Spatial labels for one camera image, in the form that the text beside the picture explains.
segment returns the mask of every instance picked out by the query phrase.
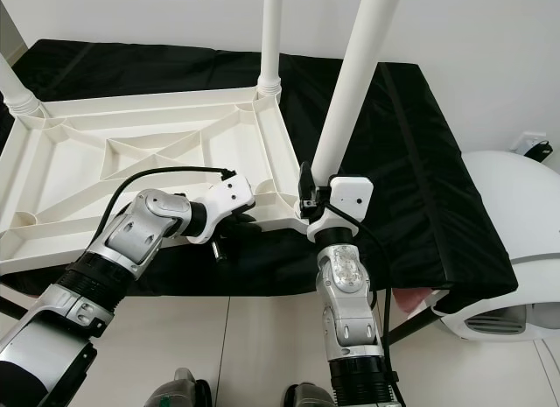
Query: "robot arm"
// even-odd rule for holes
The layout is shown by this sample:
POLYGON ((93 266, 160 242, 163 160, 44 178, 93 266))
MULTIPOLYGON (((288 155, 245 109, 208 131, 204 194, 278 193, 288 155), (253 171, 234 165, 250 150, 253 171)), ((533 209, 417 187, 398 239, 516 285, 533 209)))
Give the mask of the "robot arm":
POLYGON ((398 378, 384 358, 368 303, 370 278, 354 245, 355 224, 366 217, 374 186, 367 178, 334 176, 329 186, 315 187, 306 163, 300 175, 300 212, 310 221, 307 237, 318 251, 316 285, 325 307, 325 348, 337 405, 400 406, 392 392, 392 387, 398 392, 398 378))
POLYGON ((0 340, 0 405, 68 405, 96 357, 90 338, 105 331, 163 239, 182 235, 191 243, 207 242, 222 219, 254 204, 240 175, 195 201, 140 192, 0 340))

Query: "black fabric cover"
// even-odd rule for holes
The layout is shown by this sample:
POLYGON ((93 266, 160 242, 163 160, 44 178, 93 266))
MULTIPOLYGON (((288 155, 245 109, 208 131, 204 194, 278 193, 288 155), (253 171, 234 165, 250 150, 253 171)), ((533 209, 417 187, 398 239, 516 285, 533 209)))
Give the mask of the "black fabric cover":
MULTIPOLYGON (((281 56, 280 108, 300 162, 313 158, 340 64, 281 56)), ((258 53, 41 40, 14 68, 47 102, 249 87, 256 84, 259 66, 258 53)), ((11 123, 3 108, 2 146, 11 123)), ((394 287, 450 289, 475 298, 516 288, 508 254, 417 65, 378 66, 341 171, 374 182, 364 222, 387 249, 394 287)), ((366 236, 359 235, 357 244, 374 287, 384 288, 380 251, 366 236)), ((315 288, 315 250, 295 231, 263 233, 226 246, 230 265, 221 267, 206 245, 162 249, 130 294, 284 295, 315 288)), ((39 294, 63 269, 26 271, 2 280, 39 294)))

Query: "white floor tile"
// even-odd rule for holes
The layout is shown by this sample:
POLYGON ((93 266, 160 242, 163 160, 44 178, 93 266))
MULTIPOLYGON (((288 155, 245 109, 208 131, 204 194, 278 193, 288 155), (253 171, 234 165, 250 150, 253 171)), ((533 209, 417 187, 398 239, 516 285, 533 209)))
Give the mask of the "white floor tile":
MULTIPOLYGON (((23 293, 19 293, 18 291, 13 291, 9 287, 6 287, 2 284, 0 284, 0 296, 2 296, 3 298, 7 298, 15 304, 21 305, 25 309, 29 309, 29 307, 33 305, 33 302, 35 302, 36 300, 35 298, 26 296, 23 293)), ((16 325, 16 322, 17 321, 15 319, 0 313, 0 337, 8 333, 8 331, 14 325, 16 325)))
POLYGON ((549 384, 556 402, 560 401, 560 338, 550 338, 546 340, 535 341, 535 347, 541 357, 542 365, 549 379, 549 384))
POLYGON ((217 404, 278 407, 303 381, 330 389, 317 293, 232 298, 217 404))
MULTIPOLYGON (((383 297, 379 292, 381 316, 383 297)), ((394 328, 406 315, 394 301, 391 305, 394 328)), ((399 388, 411 406, 557 406, 532 341, 461 340, 433 324, 391 346, 391 359, 401 379, 399 388)))
POLYGON ((126 298, 94 340, 97 359, 70 405, 143 406, 180 367, 215 396, 227 308, 228 298, 126 298))

